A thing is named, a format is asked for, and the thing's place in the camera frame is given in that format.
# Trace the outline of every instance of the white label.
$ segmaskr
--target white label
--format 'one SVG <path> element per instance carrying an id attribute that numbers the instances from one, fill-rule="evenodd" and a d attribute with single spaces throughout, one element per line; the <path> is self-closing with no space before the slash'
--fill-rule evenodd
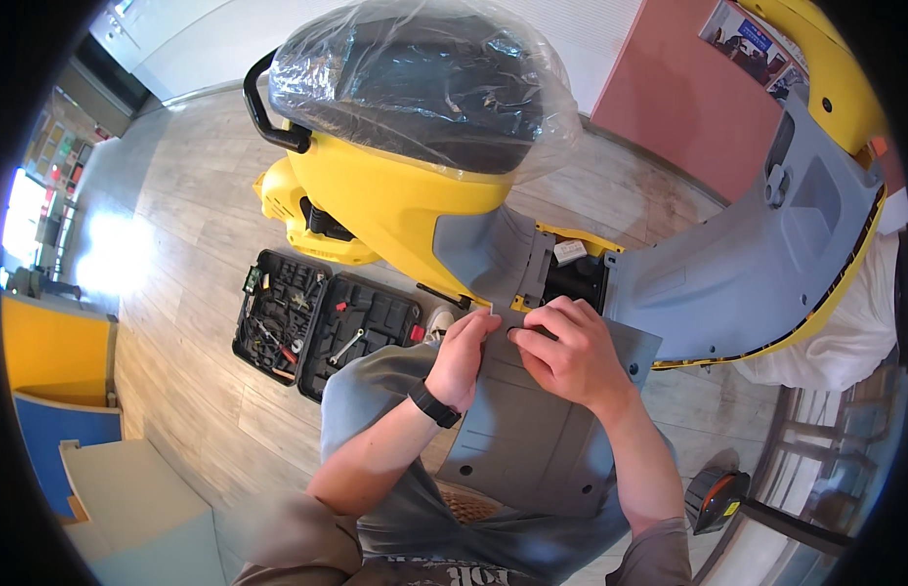
<path id="1" fill-rule="evenodd" d="M 587 249 L 580 240 L 565 240 L 555 245 L 555 260 L 558 264 L 570 263 L 587 256 Z"/>

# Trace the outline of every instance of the black seat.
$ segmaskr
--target black seat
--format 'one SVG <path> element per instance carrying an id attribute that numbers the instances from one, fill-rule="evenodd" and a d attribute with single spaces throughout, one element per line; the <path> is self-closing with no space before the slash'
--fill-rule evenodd
<path id="1" fill-rule="evenodd" d="M 269 80 L 275 111 L 429 163 L 516 169 L 543 116 L 539 64 L 521 40 L 481 16 L 405 20 L 367 4 L 330 12 L 281 46 Z"/>

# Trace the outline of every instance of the toolbox tray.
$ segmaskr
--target toolbox tray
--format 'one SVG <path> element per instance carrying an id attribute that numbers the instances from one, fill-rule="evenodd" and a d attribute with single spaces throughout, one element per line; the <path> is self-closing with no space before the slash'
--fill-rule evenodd
<path id="1" fill-rule="evenodd" d="M 257 282 L 247 278 L 243 287 L 246 297 L 232 340 L 232 353 L 273 380 L 296 385 L 305 397 L 320 402 L 327 379 L 355 358 L 388 345 L 413 344 L 412 332 L 421 317 L 421 308 L 400 293 L 361 278 L 332 276 L 325 266 L 271 250 L 260 252 L 254 268 L 261 277 Z M 263 286 L 266 275 L 267 289 Z M 317 275 L 322 275 L 319 285 Z M 254 285 L 252 293 L 248 291 L 250 285 Z M 306 307 L 295 303 L 298 293 Z M 256 319 L 287 348 L 293 340 L 301 340 L 303 348 L 297 353 L 296 364 L 289 362 L 260 331 Z M 366 333 L 335 365 L 329 364 L 327 359 L 359 329 Z"/>

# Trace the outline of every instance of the wrench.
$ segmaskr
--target wrench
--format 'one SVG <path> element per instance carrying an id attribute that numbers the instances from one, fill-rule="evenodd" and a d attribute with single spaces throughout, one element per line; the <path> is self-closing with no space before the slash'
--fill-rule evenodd
<path id="1" fill-rule="evenodd" d="M 362 329 L 356 330 L 356 334 L 350 338 L 350 341 L 348 341 L 345 346 L 340 348 L 339 352 L 337 352 L 335 355 L 328 358 L 327 362 L 329 362 L 333 366 L 336 366 L 337 362 L 339 362 L 339 358 L 341 356 L 343 356 L 346 353 L 346 351 L 350 349 L 350 346 L 353 346 L 356 343 L 356 340 L 359 339 L 360 337 L 362 337 L 363 334 L 365 334 L 365 333 L 366 332 Z"/>

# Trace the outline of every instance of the screwdriver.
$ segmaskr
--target screwdriver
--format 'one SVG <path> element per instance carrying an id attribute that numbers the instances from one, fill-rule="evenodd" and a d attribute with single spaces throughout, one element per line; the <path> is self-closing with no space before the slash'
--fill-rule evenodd
<path id="1" fill-rule="evenodd" d="M 281 349 L 281 354 L 284 356 L 284 358 L 292 364 L 297 364 L 297 356 L 295 355 L 295 353 L 293 353 L 291 351 L 291 349 L 285 348 L 284 344 L 279 342 L 278 339 L 276 337 L 274 337 L 271 332 L 269 332 L 267 329 L 265 329 L 264 323 L 262 323 L 258 320 L 256 320 L 255 322 L 257 322 L 259 324 L 259 329 L 261 330 L 261 333 L 270 337 L 272 339 L 272 342 L 274 342 L 275 344 L 278 345 L 278 347 Z"/>

